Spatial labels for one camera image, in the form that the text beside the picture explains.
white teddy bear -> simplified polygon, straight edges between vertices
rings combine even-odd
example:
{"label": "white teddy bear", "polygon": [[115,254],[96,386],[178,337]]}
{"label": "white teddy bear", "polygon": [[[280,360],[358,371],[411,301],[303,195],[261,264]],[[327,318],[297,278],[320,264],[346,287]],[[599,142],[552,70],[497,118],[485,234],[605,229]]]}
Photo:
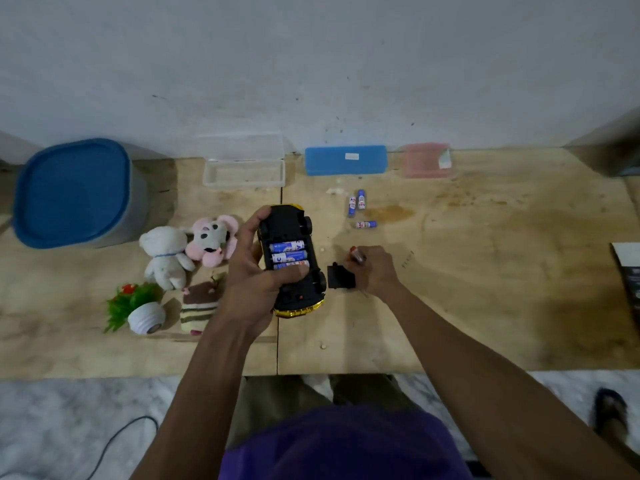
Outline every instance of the white teddy bear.
{"label": "white teddy bear", "polygon": [[184,253],[187,234],[175,227],[156,227],[140,236],[140,247],[153,258],[145,270],[149,283],[158,283],[165,291],[181,290],[187,285],[184,270],[196,269]]}

white flower pot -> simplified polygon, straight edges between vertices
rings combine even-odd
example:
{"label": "white flower pot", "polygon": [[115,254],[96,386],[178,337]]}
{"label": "white flower pot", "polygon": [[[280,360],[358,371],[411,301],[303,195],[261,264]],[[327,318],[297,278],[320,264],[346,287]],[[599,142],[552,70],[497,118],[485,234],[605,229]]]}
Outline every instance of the white flower pot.
{"label": "white flower pot", "polygon": [[166,313],[160,303],[152,301],[133,310],[127,321],[131,330],[139,335],[148,335],[160,330]]}

left hand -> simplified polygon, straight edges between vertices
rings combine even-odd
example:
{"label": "left hand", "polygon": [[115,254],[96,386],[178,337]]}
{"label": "left hand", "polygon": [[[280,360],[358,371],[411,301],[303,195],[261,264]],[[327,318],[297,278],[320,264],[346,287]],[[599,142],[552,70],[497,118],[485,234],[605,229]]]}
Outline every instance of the left hand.
{"label": "left hand", "polygon": [[295,283],[309,272],[308,266],[285,266],[265,271],[258,266],[262,257],[260,242],[253,242],[260,222],[271,213],[271,206],[256,210],[237,233],[237,246],[229,260],[229,272],[224,295],[216,312],[218,319],[226,320],[247,331],[254,341],[271,322],[273,305],[280,287]]}

white wall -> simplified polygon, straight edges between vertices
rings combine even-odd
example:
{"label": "white wall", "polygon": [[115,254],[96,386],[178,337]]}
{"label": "white wall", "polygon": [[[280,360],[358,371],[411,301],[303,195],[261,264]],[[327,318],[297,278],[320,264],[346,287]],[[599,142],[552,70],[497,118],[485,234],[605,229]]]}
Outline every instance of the white wall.
{"label": "white wall", "polygon": [[[0,0],[0,131],[166,155],[562,145],[640,105],[640,0]],[[7,145],[0,157],[24,154]]]}

black cable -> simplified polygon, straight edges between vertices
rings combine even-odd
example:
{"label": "black cable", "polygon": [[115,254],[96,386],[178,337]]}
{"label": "black cable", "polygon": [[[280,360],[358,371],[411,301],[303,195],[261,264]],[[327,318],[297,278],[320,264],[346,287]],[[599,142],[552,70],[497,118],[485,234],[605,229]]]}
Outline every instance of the black cable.
{"label": "black cable", "polygon": [[[100,459],[98,459],[98,463],[95,464],[95,468],[91,472],[91,475],[89,475],[86,478],[86,480],[91,480],[93,478],[93,476],[95,475],[95,473],[98,471],[98,468],[100,468],[100,464],[102,463],[102,460],[104,459],[104,455],[107,453],[107,450],[108,450],[109,446],[111,446],[111,443],[117,438],[117,436],[119,434],[121,434],[126,428],[130,427],[133,423],[135,423],[136,421],[140,421],[141,419],[150,419],[151,421],[153,421],[154,422],[154,426],[156,427],[156,433],[158,432],[158,428],[160,428],[160,425],[158,424],[157,419],[154,418],[153,416],[144,415],[144,416],[139,416],[139,417],[137,417],[135,419],[132,419],[131,421],[126,423],[122,428],[117,430],[116,433],[112,437],[109,438],[109,441],[107,441],[107,444],[102,449],[102,453],[100,453]],[[5,472],[2,475],[0,475],[0,480],[5,478],[5,477],[7,477],[7,476],[9,476],[9,475],[22,475],[22,476],[31,477],[31,478],[34,478],[34,479],[37,479],[37,480],[45,480],[45,479],[41,479],[41,478],[35,477],[33,475],[30,475],[28,473],[18,472],[18,471]]]}

